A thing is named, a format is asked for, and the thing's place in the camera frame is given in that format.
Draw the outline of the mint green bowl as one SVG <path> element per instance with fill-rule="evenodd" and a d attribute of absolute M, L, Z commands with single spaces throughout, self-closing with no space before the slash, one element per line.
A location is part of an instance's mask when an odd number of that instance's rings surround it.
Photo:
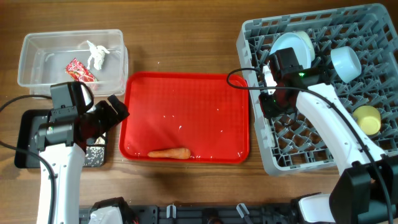
<path fill-rule="evenodd" d="M 297 31 L 296 34 L 306 43 L 310 51 L 311 61 L 315 60 L 315 49 L 310 36 L 305 31 Z"/>

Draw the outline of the white tissue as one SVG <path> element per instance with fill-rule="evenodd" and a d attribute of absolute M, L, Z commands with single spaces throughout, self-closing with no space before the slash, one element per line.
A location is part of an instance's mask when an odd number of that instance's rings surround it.
<path fill-rule="evenodd" d="M 91 68 L 91 61 L 94 60 L 93 66 L 96 70 L 101 70 L 102 65 L 104 63 L 104 58 L 106 54 L 109 54 L 110 51 L 102 45 L 95 45 L 89 40 L 86 41 L 89 46 L 90 56 L 87 60 L 87 69 Z"/>

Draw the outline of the light blue bowl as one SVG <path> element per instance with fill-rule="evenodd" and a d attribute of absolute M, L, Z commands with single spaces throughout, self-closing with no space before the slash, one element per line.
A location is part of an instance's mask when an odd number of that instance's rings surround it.
<path fill-rule="evenodd" d="M 361 63 L 351 47 L 344 46 L 333 49 L 330 52 L 330 57 L 337 75 L 343 82 L 349 83 L 360 76 Z"/>

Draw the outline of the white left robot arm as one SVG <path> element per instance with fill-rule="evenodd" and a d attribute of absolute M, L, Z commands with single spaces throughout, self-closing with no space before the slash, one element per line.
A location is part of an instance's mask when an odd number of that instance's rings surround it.
<path fill-rule="evenodd" d="M 52 85 L 50 94 L 50 118 L 36 134 L 41 171 L 37 223 L 76 223 L 87 143 L 117 126 L 129 112 L 115 95 L 95 103 L 83 82 Z"/>

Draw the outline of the orange carrot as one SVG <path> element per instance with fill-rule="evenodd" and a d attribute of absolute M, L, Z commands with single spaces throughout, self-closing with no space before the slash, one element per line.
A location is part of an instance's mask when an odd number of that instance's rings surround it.
<path fill-rule="evenodd" d="M 189 159 L 191 152 L 187 148 L 173 148 L 151 151 L 147 154 L 152 158 Z"/>

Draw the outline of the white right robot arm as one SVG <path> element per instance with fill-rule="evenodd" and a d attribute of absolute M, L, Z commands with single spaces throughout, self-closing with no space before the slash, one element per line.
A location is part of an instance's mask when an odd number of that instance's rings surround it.
<path fill-rule="evenodd" d="M 267 93 L 260 96 L 266 118 L 290 110 L 303 114 L 316 129 L 338 167 L 330 194 L 298 201 L 307 223 L 392 223 L 397 218 L 397 158 L 370 140 L 346 111 L 327 74 L 304 69 L 293 48 L 280 49 L 261 70 Z"/>

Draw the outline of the red snack wrapper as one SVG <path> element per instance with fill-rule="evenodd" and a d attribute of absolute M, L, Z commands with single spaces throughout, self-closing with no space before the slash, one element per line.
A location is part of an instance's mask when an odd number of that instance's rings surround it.
<path fill-rule="evenodd" d="M 96 77 L 76 58 L 65 67 L 65 71 L 75 81 L 87 83 L 93 91 L 98 89 Z"/>

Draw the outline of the yellow plastic cup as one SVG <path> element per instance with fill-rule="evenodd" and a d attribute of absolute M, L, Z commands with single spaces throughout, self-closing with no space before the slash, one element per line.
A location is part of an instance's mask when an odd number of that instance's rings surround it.
<path fill-rule="evenodd" d="M 361 130 L 368 136 L 377 134 L 381 128 L 381 114 L 373 106 L 360 106 L 353 112 Z"/>

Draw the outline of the light blue plate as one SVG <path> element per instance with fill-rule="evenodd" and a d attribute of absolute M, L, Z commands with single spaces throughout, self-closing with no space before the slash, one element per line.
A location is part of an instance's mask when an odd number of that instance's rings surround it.
<path fill-rule="evenodd" d="M 312 58 L 309 46 L 299 35 L 293 32 L 281 35 L 271 47 L 270 54 L 289 47 L 293 48 L 298 63 L 304 69 L 311 67 Z"/>

